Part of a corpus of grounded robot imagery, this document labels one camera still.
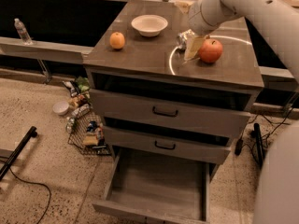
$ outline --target wire basket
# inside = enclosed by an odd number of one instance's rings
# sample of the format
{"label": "wire basket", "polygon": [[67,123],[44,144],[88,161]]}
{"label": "wire basket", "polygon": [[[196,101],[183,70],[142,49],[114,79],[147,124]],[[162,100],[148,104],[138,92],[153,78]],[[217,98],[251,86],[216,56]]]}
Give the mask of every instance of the wire basket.
{"label": "wire basket", "polygon": [[105,143],[103,132],[97,144],[91,146],[84,145],[84,140],[90,134],[88,129],[91,123],[95,123],[97,127],[100,127],[100,129],[102,129],[101,118],[95,115],[92,108],[87,114],[77,116],[75,118],[75,124],[73,126],[72,133],[69,135],[68,144],[76,147],[78,151],[83,155],[111,155],[109,146]]}

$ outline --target white bowl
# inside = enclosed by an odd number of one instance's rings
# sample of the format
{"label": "white bowl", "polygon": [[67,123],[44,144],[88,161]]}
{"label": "white bowl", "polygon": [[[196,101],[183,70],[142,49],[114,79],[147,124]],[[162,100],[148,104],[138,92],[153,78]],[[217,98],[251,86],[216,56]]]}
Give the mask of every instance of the white bowl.
{"label": "white bowl", "polygon": [[68,108],[69,103],[67,101],[60,101],[53,106],[53,111],[55,114],[63,116],[67,113]]}
{"label": "white bowl", "polygon": [[168,21],[157,15],[142,15],[131,22],[132,26],[143,36],[158,35],[167,25]]}

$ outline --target cabinet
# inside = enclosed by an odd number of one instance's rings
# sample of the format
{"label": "cabinet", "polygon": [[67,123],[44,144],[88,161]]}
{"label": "cabinet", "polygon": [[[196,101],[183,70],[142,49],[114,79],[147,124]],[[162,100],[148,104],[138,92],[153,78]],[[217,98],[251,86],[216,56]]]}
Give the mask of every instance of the cabinet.
{"label": "cabinet", "polygon": [[[130,26],[149,13],[169,22],[153,38]],[[263,81],[243,20],[212,34],[225,51],[211,65],[185,63],[175,50],[186,28],[172,4],[128,2],[84,61],[115,158],[96,211],[144,223],[209,221],[209,183],[245,128]],[[119,51],[107,42],[116,30],[126,37]]]}

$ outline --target floor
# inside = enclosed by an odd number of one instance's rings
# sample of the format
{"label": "floor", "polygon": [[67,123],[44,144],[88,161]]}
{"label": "floor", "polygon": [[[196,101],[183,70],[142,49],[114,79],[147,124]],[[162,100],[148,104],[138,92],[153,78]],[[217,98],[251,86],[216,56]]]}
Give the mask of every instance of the floor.
{"label": "floor", "polygon": [[[30,140],[12,171],[21,179],[49,187],[50,205],[40,223],[132,223],[94,211],[92,203],[103,196],[113,160],[82,155],[68,145],[65,125],[69,114],[57,116],[52,106],[58,101],[67,101],[69,92],[59,77],[49,85],[42,81],[43,77],[0,70],[0,148],[14,149],[32,126],[37,127],[38,137]],[[285,122],[290,124],[295,116],[294,110],[291,119]],[[264,135],[281,121],[280,110],[267,106],[255,108],[243,133],[245,146],[241,154],[234,154],[233,145],[231,154],[211,181],[211,223],[252,222],[260,171],[249,149],[255,143],[250,133],[254,122],[261,125]],[[284,124],[276,129],[268,143],[286,127]],[[8,172],[0,183],[0,223],[38,223],[49,197],[45,187],[21,182]]]}

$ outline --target empty drawer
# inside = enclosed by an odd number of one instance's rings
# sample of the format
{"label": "empty drawer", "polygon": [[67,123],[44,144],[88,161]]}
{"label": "empty drawer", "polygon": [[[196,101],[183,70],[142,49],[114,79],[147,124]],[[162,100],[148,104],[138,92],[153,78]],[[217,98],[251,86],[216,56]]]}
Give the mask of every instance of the empty drawer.
{"label": "empty drawer", "polygon": [[94,111],[102,118],[130,120],[191,132],[236,138],[248,112],[190,105],[114,92],[91,90]]}
{"label": "empty drawer", "polygon": [[105,126],[104,131],[106,143],[112,146],[129,147],[189,160],[223,164],[230,152],[229,147],[220,147],[150,133],[126,131],[107,126]]}
{"label": "empty drawer", "polygon": [[209,171],[204,162],[133,149],[115,160],[96,211],[142,223],[206,223]]}

